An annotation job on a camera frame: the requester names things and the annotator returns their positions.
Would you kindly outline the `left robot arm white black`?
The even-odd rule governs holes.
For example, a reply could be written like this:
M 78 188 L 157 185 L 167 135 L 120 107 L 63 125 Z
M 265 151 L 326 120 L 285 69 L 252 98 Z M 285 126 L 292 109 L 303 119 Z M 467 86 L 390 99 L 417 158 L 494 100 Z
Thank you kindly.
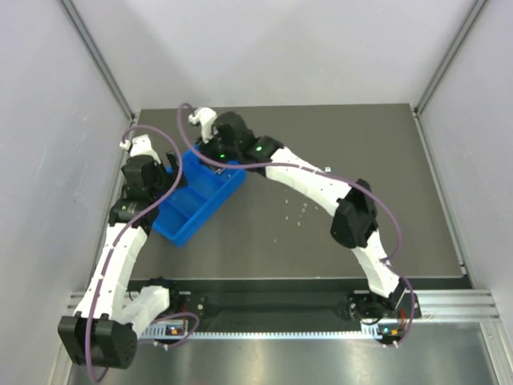
M 121 168 L 124 184 L 109 211 L 105 244 L 86 293 L 71 315 L 61 317 L 58 334 L 71 361 L 88 368 L 128 368 L 137 343 L 171 305 L 170 286 L 156 282 L 126 304 L 139 252 L 159 215 L 159 204 L 184 187 L 181 157 L 168 152 L 165 167 L 155 156 L 130 156 Z

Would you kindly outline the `blue plastic compartment bin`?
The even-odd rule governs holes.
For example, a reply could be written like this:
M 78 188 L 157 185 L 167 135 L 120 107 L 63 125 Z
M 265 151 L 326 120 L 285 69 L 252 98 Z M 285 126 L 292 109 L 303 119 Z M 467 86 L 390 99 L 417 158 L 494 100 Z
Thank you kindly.
M 242 169 L 212 171 L 191 151 L 183 163 L 187 185 L 160 203 L 153 223 L 153 230 L 176 246 L 185 245 L 246 179 Z

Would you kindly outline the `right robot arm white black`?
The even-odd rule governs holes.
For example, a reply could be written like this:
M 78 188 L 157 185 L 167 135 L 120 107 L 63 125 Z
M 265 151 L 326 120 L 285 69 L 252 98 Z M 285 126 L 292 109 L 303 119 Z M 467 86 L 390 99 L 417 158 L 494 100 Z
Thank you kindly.
M 328 176 L 280 141 L 255 136 L 242 116 L 233 111 L 217 114 L 209 107 L 200 107 L 189 115 L 188 122 L 200 127 L 196 146 L 205 164 L 243 165 L 301 193 L 332 217 L 332 238 L 353 252 L 370 289 L 364 306 L 353 310 L 357 316 L 380 318 L 398 310 L 406 286 L 390 268 L 378 229 L 376 201 L 365 180 L 352 182 Z

